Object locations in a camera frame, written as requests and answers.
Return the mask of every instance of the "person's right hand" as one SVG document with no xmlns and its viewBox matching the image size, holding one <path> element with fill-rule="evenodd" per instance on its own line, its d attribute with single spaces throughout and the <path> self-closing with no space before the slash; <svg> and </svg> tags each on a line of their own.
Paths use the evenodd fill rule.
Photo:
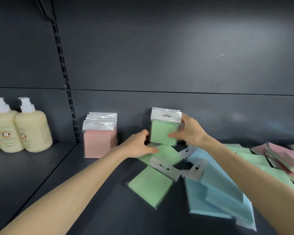
<svg viewBox="0 0 294 235">
<path fill-rule="evenodd" d="M 179 131 L 169 134 L 169 138 L 183 139 L 188 145 L 203 148 L 209 135 L 199 123 L 186 114 L 182 114 L 182 123 L 185 125 Z"/>
</svg>

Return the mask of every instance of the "forearm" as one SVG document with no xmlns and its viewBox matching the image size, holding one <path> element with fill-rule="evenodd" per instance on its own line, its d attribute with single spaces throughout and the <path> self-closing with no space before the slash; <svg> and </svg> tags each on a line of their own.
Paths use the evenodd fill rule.
<svg viewBox="0 0 294 235">
<path fill-rule="evenodd" d="M 204 145 L 203 149 L 216 160 L 278 233 L 294 234 L 294 189 L 240 158 L 211 137 Z"/>
<path fill-rule="evenodd" d="M 5 234 L 66 234 L 94 194 L 125 159 L 118 147 L 36 201 L 10 224 Z"/>
</svg>

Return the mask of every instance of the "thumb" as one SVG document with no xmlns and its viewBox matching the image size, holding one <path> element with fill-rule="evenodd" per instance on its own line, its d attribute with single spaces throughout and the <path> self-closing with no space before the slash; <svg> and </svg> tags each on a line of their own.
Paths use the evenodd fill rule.
<svg viewBox="0 0 294 235">
<path fill-rule="evenodd" d="M 170 133 L 168 135 L 169 138 L 177 138 L 177 139 L 181 139 L 182 135 L 181 135 L 181 132 L 179 131 L 175 131 L 173 133 Z"/>
<path fill-rule="evenodd" d="M 152 148 L 152 147 L 148 147 L 148 146 L 146 146 L 146 147 L 148 148 L 147 153 L 158 153 L 159 152 L 159 149 L 157 149 L 157 148 Z"/>
</svg>

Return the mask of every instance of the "hand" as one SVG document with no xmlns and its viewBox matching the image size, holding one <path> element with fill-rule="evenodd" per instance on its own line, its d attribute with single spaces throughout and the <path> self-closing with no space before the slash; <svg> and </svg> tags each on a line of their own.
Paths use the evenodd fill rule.
<svg viewBox="0 0 294 235">
<path fill-rule="evenodd" d="M 148 153 L 157 153 L 157 148 L 152 148 L 144 145 L 146 136 L 149 135 L 147 130 L 143 130 L 140 133 L 133 134 L 125 142 L 118 146 L 122 153 L 126 157 L 138 158 Z"/>
<path fill-rule="evenodd" d="M 182 114 L 182 123 L 185 125 L 179 131 L 169 134 L 169 138 L 183 139 L 188 145 L 203 148 L 209 135 L 199 123 L 186 114 Z"/>
</svg>

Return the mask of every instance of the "person's left arm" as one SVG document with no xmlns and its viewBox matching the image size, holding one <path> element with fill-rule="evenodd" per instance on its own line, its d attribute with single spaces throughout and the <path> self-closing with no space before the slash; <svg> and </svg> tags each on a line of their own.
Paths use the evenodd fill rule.
<svg viewBox="0 0 294 235">
<path fill-rule="evenodd" d="M 147 130 L 133 134 L 28 207 L 2 229 L 0 235 L 66 234 L 94 194 L 124 159 L 158 152 L 158 149 L 144 145 L 147 135 Z"/>
</svg>

